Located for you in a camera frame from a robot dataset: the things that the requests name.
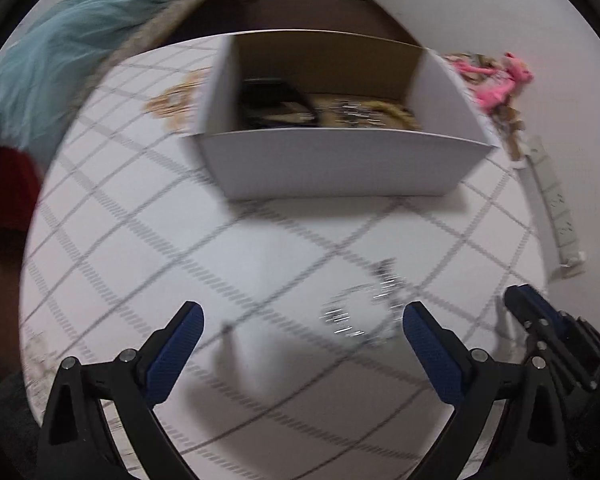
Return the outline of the bed mattress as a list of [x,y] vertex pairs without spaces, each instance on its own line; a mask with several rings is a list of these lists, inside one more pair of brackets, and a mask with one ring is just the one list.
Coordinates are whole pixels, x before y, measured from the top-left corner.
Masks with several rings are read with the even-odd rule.
[[93,93],[107,73],[127,58],[157,47],[193,12],[204,0],[168,0],[168,3],[151,18],[140,22],[129,32],[117,49],[102,58],[96,68],[86,78],[81,91],[71,103],[71,110],[77,112]]

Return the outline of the teal duvet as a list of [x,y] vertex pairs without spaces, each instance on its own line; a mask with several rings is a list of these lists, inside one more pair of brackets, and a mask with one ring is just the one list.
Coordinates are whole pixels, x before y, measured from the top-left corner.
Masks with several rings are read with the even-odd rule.
[[65,0],[0,59],[0,148],[53,159],[87,81],[174,0]]

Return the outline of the white power strip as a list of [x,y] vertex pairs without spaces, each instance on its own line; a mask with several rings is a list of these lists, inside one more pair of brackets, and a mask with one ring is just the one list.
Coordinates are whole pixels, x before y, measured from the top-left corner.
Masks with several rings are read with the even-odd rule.
[[571,209],[562,189],[562,181],[539,136],[526,137],[524,154],[538,189],[555,246],[557,263],[550,270],[550,277],[553,280],[574,278],[584,272],[586,255],[581,248]]

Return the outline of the pink panther plush toy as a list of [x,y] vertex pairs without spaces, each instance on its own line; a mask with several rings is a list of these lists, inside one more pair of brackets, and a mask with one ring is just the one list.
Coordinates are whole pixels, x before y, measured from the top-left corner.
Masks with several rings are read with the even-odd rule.
[[445,58],[486,114],[506,104],[534,79],[528,64],[512,52],[500,58],[475,53],[449,54]]

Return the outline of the white cardboard box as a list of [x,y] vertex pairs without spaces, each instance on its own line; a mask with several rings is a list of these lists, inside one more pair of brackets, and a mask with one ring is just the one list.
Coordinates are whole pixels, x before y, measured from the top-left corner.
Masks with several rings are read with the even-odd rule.
[[[320,125],[245,126],[237,98],[251,78],[293,84]],[[193,137],[230,200],[443,195],[498,146],[462,78],[433,50],[309,29],[224,36]]]

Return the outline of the white patterned tablecloth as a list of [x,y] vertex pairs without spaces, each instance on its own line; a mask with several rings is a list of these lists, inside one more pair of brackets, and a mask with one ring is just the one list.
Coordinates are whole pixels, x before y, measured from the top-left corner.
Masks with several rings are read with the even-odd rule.
[[498,304],[544,287],[532,215],[493,152],[440,198],[231,204],[191,138],[149,109],[200,96],[221,38],[114,66],[46,174],[20,300],[41,418],[59,362],[106,362],[193,300],[204,334],[157,416],[204,479],[403,479],[451,414],[379,298],[388,262],[466,346],[500,361],[524,332]]

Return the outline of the black wristband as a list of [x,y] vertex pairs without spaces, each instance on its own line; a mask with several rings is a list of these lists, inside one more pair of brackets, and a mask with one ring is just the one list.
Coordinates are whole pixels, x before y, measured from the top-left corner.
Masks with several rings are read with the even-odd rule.
[[253,129],[320,125],[320,113],[309,97],[282,78],[244,79],[237,109],[242,123]]

